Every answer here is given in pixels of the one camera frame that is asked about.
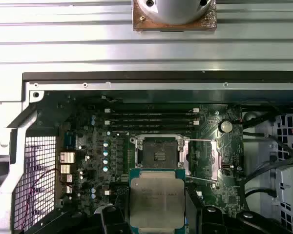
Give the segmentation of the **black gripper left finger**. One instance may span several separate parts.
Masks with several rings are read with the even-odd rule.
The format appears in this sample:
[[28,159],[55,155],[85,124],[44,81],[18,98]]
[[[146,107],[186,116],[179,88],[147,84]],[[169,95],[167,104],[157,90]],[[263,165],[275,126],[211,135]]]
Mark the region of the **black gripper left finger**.
[[64,228],[65,234],[129,234],[130,226],[121,210],[114,205],[102,208],[89,216],[81,214],[73,217]]

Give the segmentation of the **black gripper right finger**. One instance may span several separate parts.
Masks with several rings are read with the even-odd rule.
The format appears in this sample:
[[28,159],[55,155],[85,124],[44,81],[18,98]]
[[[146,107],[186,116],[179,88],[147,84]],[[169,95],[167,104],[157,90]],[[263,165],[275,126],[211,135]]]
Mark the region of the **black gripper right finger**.
[[206,206],[195,192],[185,192],[185,216],[190,234],[289,234],[280,224],[251,211],[235,218],[214,206]]

